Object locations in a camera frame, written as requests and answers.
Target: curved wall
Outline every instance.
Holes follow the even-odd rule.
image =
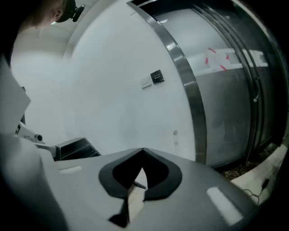
[[[148,147],[195,159],[190,108],[177,70],[126,1],[112,4],[89,26],[70,66],[62,100],[70,108],[64,114],[72,133],[101,154]],[[159,69],[165,81],[141,89],[140,79]]]

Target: black cable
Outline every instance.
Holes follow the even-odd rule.
[[[259,193],[259,195],[253,194],[252,191],[249,190],[249,189],[243,189],[243,191],[246,191],[246,190],[249,191],[249,192],[251,193],[251,196],[254,196],[254,197],[257,197],[257,198],[258,198],[258,201],[257,201],[257,206],[258,206],[258,205],[259,205],[259,202],[260,202],[260,196],[261,196],[261,194],[262,194],[264,188],[262,188],[262,190],[261,190],[261,192]]]

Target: black device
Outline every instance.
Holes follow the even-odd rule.
[[[62,23],[70,18],[72,19],[73,22],[77,22],[83,10],[84,5],[77,8],[75,0],[67,0],[63,15],[57,21],[57,23]]]

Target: ceiling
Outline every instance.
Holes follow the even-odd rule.
[[[56,23],[45,28],[32,28],[26,31],[25,34],[28,33],[30,36],[33,35],[41,38],[54,39],[67,44],[80,21],[98,1],[99,0],[75,0],[77,7],[85,5],[84,11],[75,23],[70,19],[63,23]]]

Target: red tape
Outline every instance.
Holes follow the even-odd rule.
[[[227,70],[224,66],[220,65],[222,69]]]
[[[210,47],[208,48],[208,50],[210,50],[210,51],[216,53],[216,52],[215,52],[212,48],[210,48]]]

